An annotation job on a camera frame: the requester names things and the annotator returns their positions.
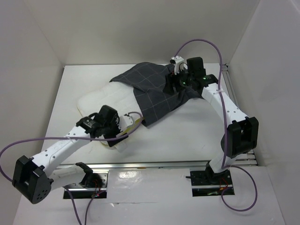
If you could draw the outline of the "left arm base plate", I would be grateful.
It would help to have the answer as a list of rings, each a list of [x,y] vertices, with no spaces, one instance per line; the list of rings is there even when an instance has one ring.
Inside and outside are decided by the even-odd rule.
[[[95,172],[85,163],[76,163],[83,171],[77,183],[71,183],[66,188],[71,192],[74,199],[106,199],[108,172]]]

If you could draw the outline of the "white pillow yellow edge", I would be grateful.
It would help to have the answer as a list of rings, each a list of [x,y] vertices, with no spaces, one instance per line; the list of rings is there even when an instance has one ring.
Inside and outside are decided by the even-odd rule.
[[[120,82],[110,82],[101,89],[84,95],[77,101],[77,109],[82,118],[76,123],[76,126],[80,127],[89,138],[91,138],[91,129],[95,123],[119,125],[119,116],[124,114],[132,116],[135,120],[134,125],[116,135],[121,136],[135,131],[143,120],[143,115],[133,94],[133,87]],[[101,143],[105,147],[119,152],[127,148],[125,140],[109,147],[107,139],[103,136],[97,139],[101,139]]]

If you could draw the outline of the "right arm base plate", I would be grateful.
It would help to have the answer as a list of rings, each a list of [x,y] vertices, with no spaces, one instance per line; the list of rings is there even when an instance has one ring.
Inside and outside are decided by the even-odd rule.
[[[219,196],[223,191],[225,191],[224,195],[235,195],[229,170],[212,177],[209,177],[204,170],[190,171],[190,174],[185,178],[191,182],[193,197]]]

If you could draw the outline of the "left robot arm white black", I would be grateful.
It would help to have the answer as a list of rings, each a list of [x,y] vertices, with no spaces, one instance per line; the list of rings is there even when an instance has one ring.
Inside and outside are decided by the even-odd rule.
[[[129,114],[104,105],[99,112],[81,118],[69,133],[46,150],[15,164],[13,186],[32,204],[37,204],[54,189],[70,184],[100,189],[102,178],[83,162],[59,169],[58,166],[92,139],[104,138],[110,147],[127,138],[126,129],[134,124]]]

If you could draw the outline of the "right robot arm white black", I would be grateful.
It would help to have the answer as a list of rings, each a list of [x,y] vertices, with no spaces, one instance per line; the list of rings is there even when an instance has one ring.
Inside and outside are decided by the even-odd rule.
[[[165,77],[163,92],[174,95],[191,88],[213,107],[224,123],[225,133],[220,142],[222,152],[206,164],[204,175],[200,177],[215,184],[225,176],[239,155],[257,146],[259,122],[238,108],[222,89],[220,79],[206,73],[201,57],[184,60],[175,56],[170,63],[174,71]]]

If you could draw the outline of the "dark grey checked pillowcase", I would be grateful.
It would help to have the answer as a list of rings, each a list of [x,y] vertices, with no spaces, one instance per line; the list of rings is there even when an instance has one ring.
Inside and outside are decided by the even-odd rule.
[[[120,82],[133,87],[133,94],[143,115],[142,124],[149,127],[184,105],[188,100],[201,98],[191,88],[186,88],[174,95],[165,94],[163,92],[165,76],[173,71],[172,64],[164,66],[142,62],[112,78],[111,82]]]

